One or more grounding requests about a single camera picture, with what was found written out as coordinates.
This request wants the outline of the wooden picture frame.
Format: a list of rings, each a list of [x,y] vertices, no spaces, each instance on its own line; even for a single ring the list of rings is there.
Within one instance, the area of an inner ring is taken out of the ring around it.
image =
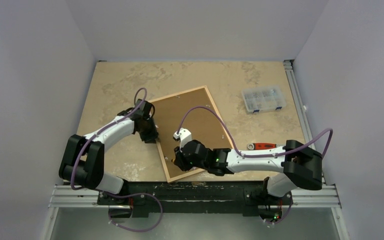
[[[192,139],[200,141],[207,148],[231,149],[233,147],[232,141],[219,119],[208,110],[194,109],[182,122],[184,115],[197,106],[209,108],[218,117],[221,116],[206,86],[155,98],[150,102],[156,109],[153,119],[160,138],[160,142],[157,142],[156,145],[168,183],[203,172],[200,168],[181,171],[172,163],[172,159],[175,158],[174,148],[180,144],[173,139],[173,134],[179,124],[191,132]]]

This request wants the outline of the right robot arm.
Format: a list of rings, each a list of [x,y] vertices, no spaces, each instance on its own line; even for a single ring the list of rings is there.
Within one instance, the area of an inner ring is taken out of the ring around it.
[[[323,185],[323,155],[296,140],[287,140],[284,146],[275,148],[244,151],[210,149],[191,140],[183,147],[175,147],[174,154],[173,164],[184,172],[199,168],[219,177],[249,171],[275,172],[260,191],[268,204],[296,188],[318,191]]]

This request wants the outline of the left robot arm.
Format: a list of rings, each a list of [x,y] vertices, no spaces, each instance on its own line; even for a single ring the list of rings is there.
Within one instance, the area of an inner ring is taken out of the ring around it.
[[[58,170],[59,177],[68,181],[74,190],[87,188],[107,192],[116,204],[126,203],[129,199],[127,181],[105,172],[105,153],[123,138],[135,133],[146,144],[156,143],[159,134],[154,113],[152,103],[138,99],[134,107],[121,111],[98,130],[70,136]]]

